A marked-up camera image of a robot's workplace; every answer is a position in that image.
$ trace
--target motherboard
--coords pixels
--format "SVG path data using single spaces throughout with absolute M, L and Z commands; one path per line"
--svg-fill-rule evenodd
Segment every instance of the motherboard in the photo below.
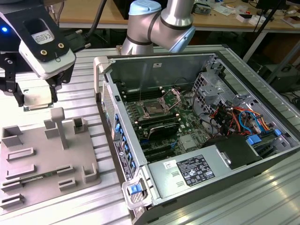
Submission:
M 193 113 L 191 98 L 176 88 L 138 92 L 136 97 L 140 95 L 140 99 L 128 101 L 134 99 L 132 95 L 123 101 L 148 162 L 197 150 L 210 138 Z

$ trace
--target blue light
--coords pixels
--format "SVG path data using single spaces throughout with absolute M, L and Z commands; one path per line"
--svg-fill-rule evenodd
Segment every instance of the blue light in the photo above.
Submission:
M 2 30 L 4 33 L 8 32 L 8 29 L 7 29 L 6 27 L 1 27 L 1 30 Z

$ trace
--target power supply label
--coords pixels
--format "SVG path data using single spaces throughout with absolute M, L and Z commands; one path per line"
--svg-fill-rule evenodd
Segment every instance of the power supply label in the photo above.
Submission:
M 116 148 L 125 178 L 126 180 L 131 180 L 132 179 L 131 171 L 127 163 L 126 154 L 123 151 L 120 141 L 114 142 L 114 146 Z
M 190 187 L 215 177 L 203 155 L 180 161 L 177 166 Z

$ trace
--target warning label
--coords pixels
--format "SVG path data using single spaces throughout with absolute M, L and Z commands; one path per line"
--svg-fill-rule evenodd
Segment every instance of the warning label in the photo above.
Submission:
M 203 155 L 178 162 L 177 166 L 186 184 L 190 187 L 215 177 Z

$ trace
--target slotted aluminum surface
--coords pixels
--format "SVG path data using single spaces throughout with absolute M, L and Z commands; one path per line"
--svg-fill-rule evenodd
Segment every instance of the slotted aluminum surface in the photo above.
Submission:
M 297 128 L 299 113 L 273 92 L 230 49 L 221 45 L 190 46 L 185 51 L 220 51 Z M 94 100 L 93 59 L 115 54 L 113 49 L 84 50 L 70 84 L 59 90 L 55 106 L 65 108 L 67 119 L 83 116 L 89 124 L 102 182 L 99 185 L 52 199 L 0 217 L 0 224 L 131 224 L 120 183 L 107 145 Z M 33 73 L 19 75 L 21 88 L 46 86 Z M 246 91 L 238 83 L 239 93 Z M 18 124 L 21 129 L 43 126 L 48 109 L 23 112 L 13 97 L 0 93 L 0 128 Z M 151 223 L 164 224 L 300 224 L 300 154 L 294 155 L 263 174 L 195 202 Z

